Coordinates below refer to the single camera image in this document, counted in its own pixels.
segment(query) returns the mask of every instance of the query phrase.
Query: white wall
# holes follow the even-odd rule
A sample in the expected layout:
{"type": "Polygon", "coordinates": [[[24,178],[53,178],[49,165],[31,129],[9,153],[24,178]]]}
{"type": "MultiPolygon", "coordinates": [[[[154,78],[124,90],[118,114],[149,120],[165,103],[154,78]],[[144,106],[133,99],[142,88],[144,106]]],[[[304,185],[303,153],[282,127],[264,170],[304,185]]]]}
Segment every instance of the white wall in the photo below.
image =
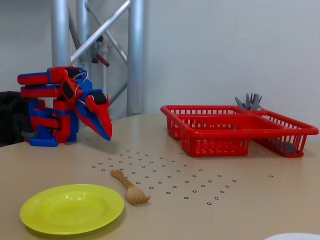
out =
{"type": "MultiPolygon", "coordinates": [[[[123,1],[94,2],[107,19],[113,2],[123,1]]],[[[262,107],[320,128],[319,0],[146,2],[144,113],[167,104],[231,105],[254,92],[262,107]]],[[[122,29],[114,31],[127,30],[116,24],[122,29]]]]}

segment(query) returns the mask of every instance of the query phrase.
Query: metal tube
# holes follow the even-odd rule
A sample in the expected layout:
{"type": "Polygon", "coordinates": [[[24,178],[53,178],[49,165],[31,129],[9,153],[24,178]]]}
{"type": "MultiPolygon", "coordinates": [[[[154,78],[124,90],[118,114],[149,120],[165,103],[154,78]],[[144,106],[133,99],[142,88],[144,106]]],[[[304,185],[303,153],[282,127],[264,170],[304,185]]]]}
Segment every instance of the metal tube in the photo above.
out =
{"type": "Polygon", "coordinates": [[[116,91],[110,98],[109,102],[110,105],[114,103],[114,101],[122,94],[122,92],[126,89],[127,87],[127,81],[124,82],[124,84],[116,91]]]}
{"type": "MultiPolygon", "coordinates": [[[[89,1],[86,2],[86,9],[92,14],[93,18],[97,21],[98,24],[102,25],[104,23],[89,1]]],[[[113,44],[116,51],[120,54],[123,61],[127,63],[127,54],[125,53],[121,45],[118,43],[113,33],[109,29],[105,30],[104,33],[109,38],[110,42],[113,44]]]]}
{"type": "Polygon", "coordinates": [[[128,34],[127,117],[142,111],[144,0],[130,0],[128,34]]]}
{"type": "MultiPolygon", "coordinates": [[[[76,25],[75,25],[74,19],[73,19],[72,15],[71,15],[70,8],[69,8],[69,30],[70,30],[70,33],[71,33],[71,37],[72,37],[75,49],[80,48],[81,44],[80,44],[80,40],[79,40],[79,36],[78,36],[78,33],[77,33],[77,29],[76,29],[76,25]]],[[[85,61],[83,56],[80,56],[79,60],[80,60],[81,64],[84,63],[84,61],[85,61]]]]}
{"type": "Polygon", "coordinates": [[[69,53],[68,0],[51,1],[52,66],[68,66],[69,53]]]}
{"type": "Polygon", "coordinates": [[[117,10],[114,12],[114,14],[101,26],[98,28],[97,31],[95,31],[94,34],[91,35],[91,37],[88,38],[87,41],[85,41],[81,47],[79,47],[74,54],[71,56],[70,62],[73,64],[77,58],[81,56],[81,54],[86,51],[92,43],[97,40],[98,37],[108,28],[114,21],[121,16],[121,14],[129,7],[129,0],[126,0],[125,3],[117,10]]]}
{"type": "MultiPolygon", "coordinates": [[[[85,43],[88,38],[90,37],[90,21],[89,21],[89,14],[85,7],[86,0],[77,0],[76,1],[76,28],[77,32],[75,34],[79,37],[79,43],[85,43]]],[[[75,46],[78,50],[81,48],[81,45],[75,46]]],[[[79,55],[78,66],[82,67],[84,70],[87,71],[88,79],[91,80],[91,49],[85,49],[79,55]]]]}

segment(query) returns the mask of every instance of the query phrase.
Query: wooden fork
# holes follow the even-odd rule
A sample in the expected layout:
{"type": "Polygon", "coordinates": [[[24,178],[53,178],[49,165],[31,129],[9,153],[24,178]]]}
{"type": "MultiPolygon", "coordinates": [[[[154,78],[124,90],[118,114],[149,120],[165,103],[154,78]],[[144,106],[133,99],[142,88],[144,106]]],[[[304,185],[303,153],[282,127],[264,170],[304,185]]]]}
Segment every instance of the wooden fork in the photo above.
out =
{"type": "Polygon", "coordinates": [[[146,197],[144,191],[142,191],[140,188],[138,188],[136,185],[134,185],[132,182],[126,179],[124,173],[121,170],[111,170],[111,176],[120,180],[120,182],[127,188],[125,199],[128,203],[134,205],[146,203],[149,201],[151,196],[149,195],[148,197],[146,197]]]}

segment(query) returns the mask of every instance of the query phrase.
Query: gray utensil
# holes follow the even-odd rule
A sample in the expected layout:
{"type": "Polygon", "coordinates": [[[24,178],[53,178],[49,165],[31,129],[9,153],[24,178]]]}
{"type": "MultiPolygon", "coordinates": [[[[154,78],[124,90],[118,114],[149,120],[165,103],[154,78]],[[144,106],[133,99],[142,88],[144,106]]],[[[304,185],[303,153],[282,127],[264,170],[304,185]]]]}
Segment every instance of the gray utensil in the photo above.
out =
{"type": "Polygon", "coordinates": [[[255,94],[253,97],[252,110],[258,110],[259,107],[259,94],[255,94]]]}
{"type": "Polygon", "coordinates": [[[249,93],[247,93],[245,97],[245,109],[249,110],[249,108],[250,108],[250,99],[249,99],[249,93]]]}
{"type": "Polygon", "coordinates": [[[239,100],[239,98],[235,97],[234,98],[236,101],[236,104],[238,104],[238,107],[241,109],[245,109],[245,107],[242,105],[242,102],[239,100]]]}
{"type": "MultiPolygon", "coordinates": [[[[276,145],[277,148],[279,148],[281,151],[284,151],[284,145],[285,145],[285,153],[286,154],[293,154],[294,153],[294,145],[287,141],[286,143],[284,141],[281,141],[279,140],[279,138],[275,141],[275,139],[272,140],[272,144],[273,145],[276,145]]],[[[298,154],[300,152],[299,149],[296,149],[295,150],[295,153],[298,154]]]]}

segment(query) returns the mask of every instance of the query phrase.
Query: beige table surface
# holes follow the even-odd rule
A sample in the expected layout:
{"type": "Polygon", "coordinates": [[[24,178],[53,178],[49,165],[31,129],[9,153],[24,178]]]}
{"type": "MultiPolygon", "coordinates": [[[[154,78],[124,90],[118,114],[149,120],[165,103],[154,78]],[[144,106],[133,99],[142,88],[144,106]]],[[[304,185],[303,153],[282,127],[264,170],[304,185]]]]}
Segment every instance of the beige table surface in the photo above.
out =
{"type": "Polygon", "coordinates": [[[2,147],[0,239],[262,240],[320,233],[319,151],[320,144],[308,143],[304,157],[285,158],[251,142],[248,156],[192,158],[168,134],[163,115],[114,121],[110,142],[86,127],[72,144],[2,147]],[[20,221],[28,198],[56,186],[98,184],[124,197],[125,188],[110,176],[120,168],[151,194],[149,204],[125,202],[111,224],[73,236],[38,233],[20,221]]]}

